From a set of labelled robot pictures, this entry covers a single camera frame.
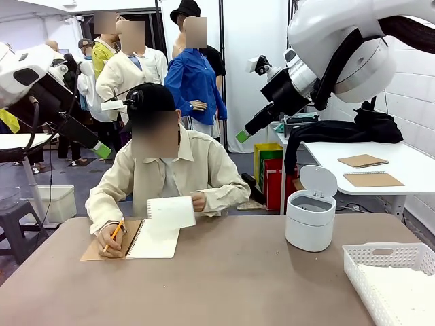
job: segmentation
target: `white plastic basket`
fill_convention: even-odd
[[[345,245],[343,250],[345,273],[378,326],[401,325],[401,323],[389,308],[388,302],[370,286],[363,272],[358,268],[358,264],[407,267],[421,270],[429,276],[435,274],[435,253],[423,243],[366,243]]]

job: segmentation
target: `black fabric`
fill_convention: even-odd
[[[165,112],[177,109],[172,93],[160,84],[144,83],[134,87],[127,94],[127,100],[132,99],[135,102],[127,105],[129,121],[122,132],[156,127],[159,119],[167,116]]]
[[[98,120],[94,120],[95,129],[100,141],[108,147],[112,145],[115,149],[115,152],[118,153],[122,148],[122,144],[121,136],[118,130],[115,128],[115,123],[116,122],[100,122]]]
[[[68,146],[71,144],[71,158],[73,161],[81,158],[80,155],[80,144],[76,142],[70,142],[69,139],[65,136],[59,136],[59,148],[58,148],[58,156],[59,158],[68,158]]]
[[[323,120],[293,128],[285,154],[285,170],[294,171],[296,152],[300,142],[325,141],[332,143],[355,143],[375,141],[395,144],[403,141],[394,118],[388,114],[358,109],[355,122]]]
[[[199,49],[199,52],[209,61],[211,68],[215,71],[216,77],[226,75],[224,61],[222,61],[219,51],[212,46],[207,46],[205,49]]]
[[[181,0],[179,8],[171,12],[171,20],[177,24],[177,16],[181,14],[185,17],[200,17],[201,9],[195,0]]]

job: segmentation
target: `table leg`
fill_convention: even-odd
[[[396,216],[400,221],[403,220],[403,210],[406,196],[394,196],[390,213]]]
[[[22,162],[22,165],[24,166],[24,171],[26,173],[27,181],[29,182],[29,187],[32,191],[32,197],[35,199],[36,204],[36,213],[38,214],[39,220],[41,222],[44,220],[44,216],[46,214],[46,211],[44,210],[44,206],[42,204],[41,195],[39,194],[38,190],[38,184],[36,183],[35,176],[33,175],[32,167],[30,166],[29,159],[27,156],[24,158],[24,161]],[[46,219],[43,224],[45,229],[55,229],[57,228],[58,224],[51,224],[48,223],[48,220]]]
[[[279,210],[279,213],[281,215],[284,215],[285,211],[285,205],[286,205],[286,198],[285,198],[285,184],[286,184],[286,174],[285,174],[285,153],[287,151],[287,146],[283,146],[283,172],[281,174],[281,209]]]

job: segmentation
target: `hand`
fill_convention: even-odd
[[[205,208],[206,197],[202,192],[194,192],[192,194],[193,210],[202,212]]]
[[[99,253],[101,257],[122,258],[123,254],[121,252],[121,243],[124,232],[119,230],[115,239],[111,239],[111,235],[115,232],[117,226],[118,224],[109,224],[103,227],[97,236]],[[109,245],[109,248],[107,248],[106,252],[104,253],[103,250],[106,245]]]
[[[190,104],[193,106],[193,111],[205,111],[207,109],[207,104],[200,100],[190,101]]]

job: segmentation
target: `brown notepad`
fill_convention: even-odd
[[[350,158],[339,158],[338,160],[353,168],[368,168],[370,166],[388,164],[388,160],[376,158],[368,154],[352,156]]]
[[[404,184],[386,172],[354,172],[343,175],[355,187],[400,187]]]
[[[141,222],[142,221],[125,221],[125,227],[128,230],[128,232],[123,235],[122,244],[121,244],[121,252],[123,253],[124,257],[115,258],[115,259],[126,259],[126,253],[128,251],[128,248],[130,248],[131,242],[133,241],[133,238],[135,237],[137,230],[141,225]],[[113,258],[105,258],[99,255],[98,240],[97,237],[95,237],[94,240],[92,240],[92,242],[90,243],[89,247],[86,249],[82,258],[80,258],[80,261],[106,260],[106,259],[114,260]]]

